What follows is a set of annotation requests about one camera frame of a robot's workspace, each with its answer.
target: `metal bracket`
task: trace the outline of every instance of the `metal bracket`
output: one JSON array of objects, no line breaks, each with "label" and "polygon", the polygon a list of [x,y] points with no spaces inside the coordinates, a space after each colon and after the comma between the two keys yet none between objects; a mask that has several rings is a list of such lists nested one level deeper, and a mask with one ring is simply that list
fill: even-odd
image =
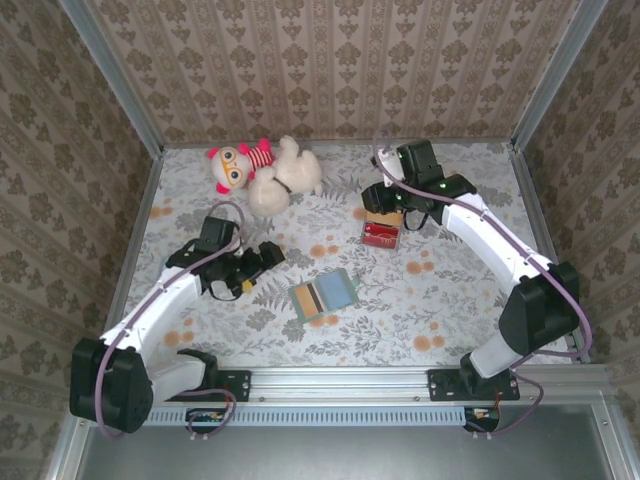
[{"label": "metal bracket", "polygon": [[[251,371],[218,370],[214,385],[202,386],[196,390],[207,390],[208,388],[223,388],[233,393],[238,403],[248,402],[249,394],[251,393]],[[169,401],[182,403],[224,402],[225,396],[219,393],[198,397],[177,395]]]},{"label": "metal bracket", "polygon": [[508,370],[486,380],[474,395],[464,387],[459,369],[429,370],[427,381],[432,402],[494,401],[496,394],[500,395],[501,400],[520,400],[518,381]]}]

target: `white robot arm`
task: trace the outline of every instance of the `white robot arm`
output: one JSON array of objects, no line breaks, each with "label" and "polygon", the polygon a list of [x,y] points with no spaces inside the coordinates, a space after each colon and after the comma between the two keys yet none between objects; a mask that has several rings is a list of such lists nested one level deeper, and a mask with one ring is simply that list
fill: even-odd
[{"label": "white robot arm", "polygon": [[[262,273],[284,261],[280,247],[272,242],[260,244],[259,252],[241,251],[238,245],[209,261],[232,242],[237,229],[234,222],[207,217],[200,237],[169,257],[156,284],[126,318],[99,340],[84,338],[76,345],[71,362],[72,414],[95,420],[98,403],[106,425],[131,433],[142,426],[154,403],[188,390],[217,387],[214,355],[183,349],[161,364],[150,359],[185,307],[207,290],[216,298],[214,282],[224,282],[237,299]],[[96,402],[98,382],[102,382],[102,396]]]},{"label": "white robot arm", "polygon": [[[523,357],[561,338],[578,327],[579,319],[562,295],[530,262],[554,277],[574,298],[578,298],[578,273],[570,264],[554,265],[507,229],[478,195],[476,188],[463,176],[445,178],[429,141],[417,141],[378,150],[384,182],[374,184],[362,193],[365,208],[373,213],[418,210],[460,237],[496,275],[509,296],[499,319],[498,331],[484,345],[461,359],[460,377],[469,397],[476,397],[483,385],[494,395],[490,382]],[[395,185],[387,173],[414,191],[431,194],[443,200],[470,205],[468,208],[450,201],[437,201],[411,193]],[[519,252],[499,234],[493,225],[522,250]]]}]

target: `black object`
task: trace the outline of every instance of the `black object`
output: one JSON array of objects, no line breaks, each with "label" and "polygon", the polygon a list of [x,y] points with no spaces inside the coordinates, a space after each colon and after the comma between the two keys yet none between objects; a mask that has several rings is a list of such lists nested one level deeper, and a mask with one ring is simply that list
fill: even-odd
[{"label": "black object", "polygon": [[[202,360],[205,365],[205,375],[202,383],[192,392],[208,390],[210,388],[223,388],[236,396],[238,402],[247,402],[251,392],[251,370],[218,370],[218,359],[215,355],[185,348],[178,352],[179,355],[189,355]],[[224,402],[225,395],[210,393],[207,395],[176,395],[168,402]]]},{"label": "black object", "polygon": [[469,423],[467,423],[466,425],[463,425],[462,428],[464,428],[467,432],[485,432],[485,433],[493,432],[498,427],[498,423],[500,422],[500,414],[498,409],[494,407],[481,407],[480,410],[486,410],[482,418],[478,418],[475,415],[474,411],[476,409],[477,407],[465,408],[464,418],[467,422],[472,422],[473,425],[477,425],[480,428],[476,428],[475,426],[470,425]]},{"label": "black object", "polygon": [[[462,357],[460,363],[468,361],[468,357],[469,354]],[[488,379],[476,374],[472,382],[466,378],[467,375],[468,370],[465,367],[429,370],[429,398],[432,402],[493,401],[498,392],[502,400],[520,399],[518,382],[508,370]]]},{"label": "black object", "polygon": [[[189,424],[189,420],[193,419],[191,430],[200,435],[209,434],[218,429],[218,425],[222,422],[226,408],[190,408],[184,413],[184,423]],[[193,423],[207,423],[208,425],[193,425]]]},{"label": "black object", "polygon": [[[397,154],[404,173],[404,183],[410,187],[447,198],[477,191],[462,175],[445,178],[429,140],[398,147]],[[414,195],[396,185],[386,187],[384,182],[375,183],[362,192],[362,202],[364,208],[372,213],[418,210],[442,225],[444,203]]]},{"label": "black object", "polygon": [[[69,410],[76,417],[96,419],[94,392],[106,351],[104,343],[89,338],[81,339],[73,349]],[[152,405],[151,381],[142,357],[133,348],[113,352],[102,384],[104,423],[133,433],[147,419]]]},{"label": "black object", "polygon": [[[549,265],[549,273],[578,301],[578,272],[570,263]],[[498,328],[511,350],[524,357],[574,331],[579,324],[578,315],[560,292],[537,275],[522,277],[513,287]]]},{"label": "black object", "polygon": [[[96,420],[95,388],[100,362],[107,346],[100,340],[83,338],[73,349],[71,359],[71,395],[69,410],[76,417]],[[251,372],[249,370],[218,370],[214,355],[184,349],[180,355],[190,355],[205,364],[202,382],[196,390],[224,388],[233,392],[238,402],[249,400]],[[176,396],[180,402],[221,402],[224,395]],[[142,427],[153,405],[151,381],[142,357],[133,348],[115,350],[102,384],[102,415],[104,423],[126,433]]]},{"label": "black object", "polygon": [[[233,230],[236,228],[238,226],[229,220],[207,217],[200,237],[190,240],[171,255],[166,267],[187,268],[217,252],[229,244],[233,237]],[[223,281],[233,298],[237,299],[242,295],[245,282],[255,285],[260,275],[284,261],[282,250],[275,243],[263,242],[258,248],[260,253],[247,248],[239,257],[234,252],[226,252],[215,260],[194,269],[192,274],[200,277],[202,292],[209,290],[213,296],[211,283]]]},{"label": "black object", "polygon": [[[171,255],[167,268],[187,268],[212,255],[231,242],[236,229],[238,225],[232,221],[207,217],[199,238],[190,240]],[[203,292],[210,290],[211,282],[222,280],[234,298],[238,298],[242,295],[246,282],[255,285],[262,273],[284,261],[282,250],[272,242],[261,243],[259,250],[260,253],[255,253],[249,248],[240,257],[236,257],[234,252],[224,253],[192,273],[200,276]],[[102,341],[88,338],[81,339],[73,349],[69,410],[77,417],[96,420],[95,388],[98,369],[106,351],[107,346]],[[251,372],[219,371],[215,356],[197,350],[186,349],[178,353],[190,355],[205,363],[204,378],[199,390],[226,388],[236,395],[239,402],[246,402],[249,398]],[[177,398],[187,402],[220,401],[219,397],[220,395],[205,395]],[[104,423],[123,432],[135,432],[147,419],[153,405],[153,390],[142,357],[134,348],[116,349],[111,355],[102,384],[101,404]]]},{"label": "black object", "polygon": [[[576,269],[567,262],[549,265],[549,273],[578,301],[579,280]],[[535,352],[578,328],[580,319],[560,293],[542,276],[522,277],[513,287],[507,305],[498,321],[505,343],[523,357]],[[460,369],[429,370],[432,400],[491,400],[499,388],[504,400],[507,388],[515,378],[508,370],[490,379],[482,378],[470,360],[470,354],[460,359]]]}]

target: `orange stripe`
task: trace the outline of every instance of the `orange stripe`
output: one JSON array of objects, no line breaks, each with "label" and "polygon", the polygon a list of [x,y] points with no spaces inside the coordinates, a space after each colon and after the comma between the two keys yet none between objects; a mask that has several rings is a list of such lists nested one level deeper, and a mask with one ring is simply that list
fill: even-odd
[{"label": "orange stripe", "polygon": [[298,297],[305,318],[310,318],[320,313],[311,297],[311,293],[309,293],[309,287],[307,285],[296,288],[296,297]]}]

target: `cable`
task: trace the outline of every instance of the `cable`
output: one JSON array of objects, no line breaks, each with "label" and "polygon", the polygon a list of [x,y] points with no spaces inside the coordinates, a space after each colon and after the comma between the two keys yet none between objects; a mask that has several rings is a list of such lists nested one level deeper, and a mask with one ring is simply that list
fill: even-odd
[{"label": "cable", "polygon": [[116,347],[118,346],[118,344],[122,341],[123,338],[125,338],[125,336],[129,335],[127,330],[130,330],[135,325],[135,323],[142,316],[142,314],[147,311],[147,309],[153,304],[154,301],[156,301],[156,299],[160,295],[162,295],[162,293],[164,293],[171,285],[173,285],[175,282],[180,280],[182,277],[184,277],[185,275],[190,273],[192,270],[195,270],[196,268],[204,265],[205,263],[208,263],[208,262],[210,262],[212,260],[215,260],[220,255],[222,255],[222,254],[224,254],[224,253],[226,253],[228,251],[231,251],[233,249],[233,246],[236,244],[236,242],[241,241],[242,234],[244,233],[244,221],[245,221],[245,219],[244,219],[244,214],[242,213],[242,210],[240,209],[240,207],[238,205],[236,205],[233,202],[226,201],[226,200],[222,201],[222,202],[218,202],[218,203],[214,204],[211,207],[211,209],[207,213],[207,216],[211,215],[211,213],[216,208],[221,207],[222,205],[230,205],[233,208],[235,208],[236,211],[238,212],[238,216],[240,217],[238,233],[234,234],[232,236],[232,238],[231,238],[231,241],[227,245],[225,245],[223,248],[221,248],[217,252],[209,255],[208,257],[205,257],[205,258],[195,262],[193,265],[190,265],[189,267],[181,270],[180,272],[175,274],[173,277],[171,277],[169,280],[167,280],[163,285],[161,285],[160,287],[156,288],[156,290],[151,294],[151,296],[131,316],[131,319],[122,328],[120,333],[118,333],[118,335],[116,336],[114,341],[111,343],[111,345],[109,345],[109,347],[107,348],[107,351],[105,352],[104,356],[102,357],[102,361],[100,362],[100,366],[98,367],[98,375],[96,377],[96,388],[95,388],[95,391],[94,391],[94,405],[95,405],[95,411],[96,411],[96,423],[98,424],[98,428],[100,429],[100,432],[105,437],[107,437],[107,438],[109,438],[111,440],[116,440],[118,438],[121,438],[124,435],[124,432],[113,434],[107,429],[107,426],[104,423],[104,415],[102,413],[102,387],[103,387],[103,384],[104,384],[104,377],[105,377],[105,373],[107,371],[107,366],[109,364],[109,360],[111,360],[113,352],[116,350]]},{"label": "cable", "polygon": [[580,319],[580,325],[582,327],[582,334],[584,336],[584,345],[582,346],[582,348],[577,352],[554,352],[552,350],[538,350],[535,352],[536,354],[550,355],[555,357],[579,358],[586,355],[589,352],[593,343],[591,325],[589,325],[589,320],[587,319],[587,316],[582,310],[582,308],[580,307],[580,305],[578,305],[578,302],[576,302],[576,300],[560,284],[560,282],[558,282],[555,278],[553,278],[553,276],[549,272],[547,272],[542,265],[540,265],[533,258],[531,258],[530,254],[525,249],[523,249],[518,244],[518,242],[516,242],[513,238],[511,238],[511,235],[509,235],[498,222],[496,222],[490,216],[484,216],[485,212],[475,207],[474,205],[470,205],[466,202],[456,200],[455,198],[448,198],[448,197],[443,197],[441,195],[435,195],[433,193],[423,192],[422,190],[418,190],[417,188],[413,188],[413,187],[410,187],[409,185],[402,183],[400,180],[398,180],[393,175],[391,175],[391,173],[389,173],[389,170],[387,170],[387,168],[382,163],[382,160],[380,160],[380,156],[378,155],[377,138],[375,136],[373,137],[372,147],[373,147],[373,155],[378,164],[378,168],[380,168],[380,170],[387,176],[387,178],[389,178],[389,180],[391,180],[395,185],[397,185],[398,187],[400,187],[401,189],[409,193],[418,195],[419,197],[429,198],[431,200],[435,200],[435,201],[442,202],[449,205],[457,205],[459,207],[466,208],[467,210],[478,215],[479,217],[483,217],[483,219],[489,225],[491,225],[494,228],[494,230],[498,232],[500,236],[504,238],[505,241],[509,245],[511,245],[511,247],[513,247],[514,250],[518,252],[518,254],[522,258],[525,259],[525,261],[529,262],[533,266],[533,268],[535,268],[553,286],[553,288],[555,288],[558,291],[558,293],[560,293],[560,295],[564,297],[564,299],[567,301],[567,303],[569,303],[571,308],[573,308],[573,310],[578,315],[578,318]]},{"label": "cable", "polygon": [[180,395],[181,396],[186,396],[186,397],[199,397],[201,395],[209,395],[212,393],[221,393],[227,396],[228,398],[231,398],[231,412],[226,413],[225,412],[225,417],[222,419],[222,422],[220,422],[220,425],[218,425],[215,430],[213,430],[210,433],[206,433],[206,434],[199,434],[193,431],[193,422],[194,419],[196,417],[198,417],[199,415],[202,414],[202,412],[194,412],[194,414],[189,418],[189,423],[187,423],[187,430],[189,431],[189,433],[191,434],[191,439],[195,439],[198,435],[200,435],[201,437],[205,437],[205,440],[208,437],[213,437],[214,435],[217,435],[218,433],[220,433],[220,431],[222,429],[224,429],[224,427],[227,426],[227,424],[231,421],[231,418],[233,418],[233,415],[236,413],[236,407],[238,406],[238,401],[236,399],[236,396],[233,394],[232,391],[230,390],[225,390],[224,388],[209,388],[207,390],[200,390],[200,391],[196,391],[196,392],[182,392]]},{"label": "cable", "polygon": [[498,430],[494,430],[493,432],[487,432],[487,431],[485,431],[484,428],[482,428],[478,424],[470,422],[470,421],[467,420],[467,425],[470,425],[473,428],[475,428],[476,430],[478,430],[478,432],[474,432],[474,433],[479,433],[480,435],[485,435],[487,437],[492,437],[494,435],[502,435],[503,433],[510,432],[511,430],[516,428],[518,425],[520,425],[522,422],[524,422],[529,417],[529,415],[531,415],[533,413],[533,411],[536,408],[538,408],[538,406],[540,405],[540,402],[542,402],[542,399],[544,398],[544,388],[542,387],[542,385],[540,385],[535,380],[531,380],[530,378],[523,377],[522,375],[520,375],[519,373],[517,373],[517,372],[515,372],[513,370],[511,371],[511,373],[518,380],[520,380],[522,382],[525,382],[525,383],[528,383],[528,384],[533,385],[534,387],[536,387],[538,389],[538,398],[535,399],[535,401],[529,406],[527,411],[524,412],[520,416],[520,418],[515,420],[513,423],[510,423],[506,427],[500,428]]}]

